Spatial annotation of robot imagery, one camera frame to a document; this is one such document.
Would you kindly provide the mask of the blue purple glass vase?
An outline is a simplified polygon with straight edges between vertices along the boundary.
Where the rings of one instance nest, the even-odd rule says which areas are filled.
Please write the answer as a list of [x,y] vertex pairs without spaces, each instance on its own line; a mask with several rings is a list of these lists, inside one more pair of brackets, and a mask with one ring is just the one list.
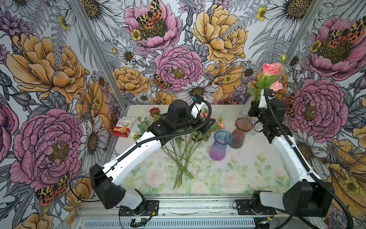
[[225,158],[226,148],[231,143],[233,137],[226,129],[215,131],[213,137],[214,142],[209,149],[209,156],[212,160],[221,161]]

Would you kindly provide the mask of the dark pink glass vase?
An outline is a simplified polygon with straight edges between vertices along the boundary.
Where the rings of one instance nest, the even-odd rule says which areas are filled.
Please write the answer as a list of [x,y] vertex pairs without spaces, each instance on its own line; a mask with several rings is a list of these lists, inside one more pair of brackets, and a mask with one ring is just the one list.
[[229,146],[239,149],[244,145],[246,134],[252,130],[253,124],[248,118],[238,118],[235,122],[236,129],[232,132],[232,141]]

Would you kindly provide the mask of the pink rose stem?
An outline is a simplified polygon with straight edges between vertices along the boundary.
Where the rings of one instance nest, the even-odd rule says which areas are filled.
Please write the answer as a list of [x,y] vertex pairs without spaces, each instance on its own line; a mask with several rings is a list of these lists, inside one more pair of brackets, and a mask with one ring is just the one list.
[[283,55],[281,57],[280,63],[263,64],[262,72],[260,73],[260,76],[257,78],[257,80],[261,79],[261,78],[262,79],[265,79],[265,78],[274,79],[276,77],[277,81],[280,81],[279,77],[284,70],[283,61],[285,61],[285,60],[286,60],[286,55]]
[[265,99],[263,93],[265,89],[270,89],[273,91],[274,97],[278,100],[283,99],[283,94],[280,93],[281,90],[284,89],[283,84],[277,81],[277,78],[274,79],[258,79],[257,81],[253,81],[249,83],[248,91],[250,95],[253,97],[253,102],[256,105],[260,105],[261,100],[265,103]]

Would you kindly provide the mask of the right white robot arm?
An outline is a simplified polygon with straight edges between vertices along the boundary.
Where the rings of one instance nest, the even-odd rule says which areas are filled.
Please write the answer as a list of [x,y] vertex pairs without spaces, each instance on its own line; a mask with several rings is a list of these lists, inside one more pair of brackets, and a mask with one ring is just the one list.
[[262,133],[279,154],[292,182],[285,193],[255,191],[252,210],[265,208],[281,210],[293,217],[324,217],[333,200],[334,189],[311,168],[295,143],[289,128],[283,125],[286,104],[277,100],[270,89],[263,89],[260,101],[252,102],[250,117],[257,117]]

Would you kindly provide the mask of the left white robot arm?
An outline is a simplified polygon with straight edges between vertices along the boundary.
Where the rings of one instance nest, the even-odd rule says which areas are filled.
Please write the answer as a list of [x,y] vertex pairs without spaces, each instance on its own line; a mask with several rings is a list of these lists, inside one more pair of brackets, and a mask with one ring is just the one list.
[[159,150],[170,140],[191,132],[205,133],[214,123],[211,105],[202,97],[189,105],[175,100],[165,114],[152,122],[147,131],[126,151],[110,162],[90,168],[92,189],[106,209],[118,205],[132,210],[145,207],[145,197],[137,190],[122,187],[123,180],[145,158]]

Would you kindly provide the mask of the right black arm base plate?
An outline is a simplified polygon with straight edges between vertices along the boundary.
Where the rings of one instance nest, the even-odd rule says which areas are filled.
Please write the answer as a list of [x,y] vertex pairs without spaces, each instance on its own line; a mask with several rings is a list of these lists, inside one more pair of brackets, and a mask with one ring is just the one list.
[[265,207],[260,203],[255,203],[251,199],[237,199],[233,203],[233,208],[238,215],[276,215],[276,209]]

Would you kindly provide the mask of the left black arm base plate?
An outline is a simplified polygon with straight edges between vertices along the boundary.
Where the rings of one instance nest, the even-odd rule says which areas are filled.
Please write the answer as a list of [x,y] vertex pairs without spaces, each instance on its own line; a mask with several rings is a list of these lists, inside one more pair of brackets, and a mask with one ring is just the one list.
[[143,201],[136,209],[121,206],[118,215],[120,217],[132,216],[157,216],[159,211],[159,200]]

